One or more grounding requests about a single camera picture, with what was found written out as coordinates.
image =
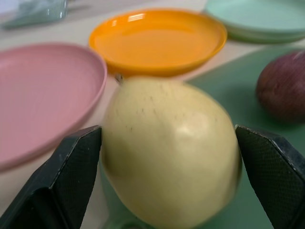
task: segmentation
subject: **white table surface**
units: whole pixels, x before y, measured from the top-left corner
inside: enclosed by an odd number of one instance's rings
[[[1,33],[4,32],[0,31],[0,50],[37,42],[72,42],[87,45],[87,40],[92,29],[101,21],[115,14],[146,7],[175,7],[202,11],[204,9],[205,2],[206,0],[154,0],[141,5],[134,5],[123,10],[101,14],[99,16],[89,17],[77,21],[67,20],[65,22],[60,22],[34,30],[24,30],[23,32],[19,32],[18,35],[14,36],[9,36],[7,34],[5,36],[1,36]],[[305,40],[295,42],[294,44],[305,47]],[[177,76],[176,79],[185,80],[193,78],[200,73],[206,72],[212,68],[215,68],[216,66],[262,49],[266,46],[267,45],[228,41],[221,52],[205,65],[190,73]],[[109,77],[105,92],[97,105],[97,108],[89,120],[85,123],[84,127],[98,125],[101,123],[105,107],[107,106],[108,101],[116,87],[117,84],[114,79]],[[50,157],[53,151],[54,149],[26,164],[0,174],[0,215],[3,214],[8,205],[13,201],[31,174]],[[108,211],[105,205],[104,195],[102,193],[101,176],[98,169],[93,193],[81,228],[100,229],[105,223],[107,217]]]

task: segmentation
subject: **plum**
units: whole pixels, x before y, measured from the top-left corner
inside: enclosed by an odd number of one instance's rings
[[[305,123],[305,50],[270,62],[261,72],[256,97],[275,118]]]

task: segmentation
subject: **green plate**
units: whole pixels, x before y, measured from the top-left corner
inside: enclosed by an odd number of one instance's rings
[[[305,37],[303,0],[210,0],[205,11],[240,40],[277,43]]]
[[[280,134],[305,156],[305,125],[284,125],[273,120],[260,108],[254,96],[256,81],[263,68],[276,57],[300,49],[264,49],[214,69],[188,83],[203,89],[221,103],[234,124],[262,128]],[[110,212],[105,229],[149,228],[120,202],[103,172],[102,183]],[[198,228],[273,229],[249,183],[245,168],[234,200],[213,219]]]

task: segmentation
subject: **orange plate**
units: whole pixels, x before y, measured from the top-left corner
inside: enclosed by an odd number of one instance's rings
[[[129,12],[100,24],[89,45],[124,77],[171,76],[192,70],[218,53],[225,27],[207,15],[172,9]]]

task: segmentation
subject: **green cutting board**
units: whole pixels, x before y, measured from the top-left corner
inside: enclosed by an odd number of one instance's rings
[[[260,72],[273,59],[296,47],[273,47],[254,52],[207,72],[188,83],[209,93],[230,114],[234,124],[262,128],[284,136],[305,156],[305,125],[282,124],[261,109],[255,99],[255,86]],[[120,202],[102,171],[103,190],[110,218],[105,229],[147,229]],[[234,200],[199,229],[273,229],[257,199],[243,168],[242,180]]]

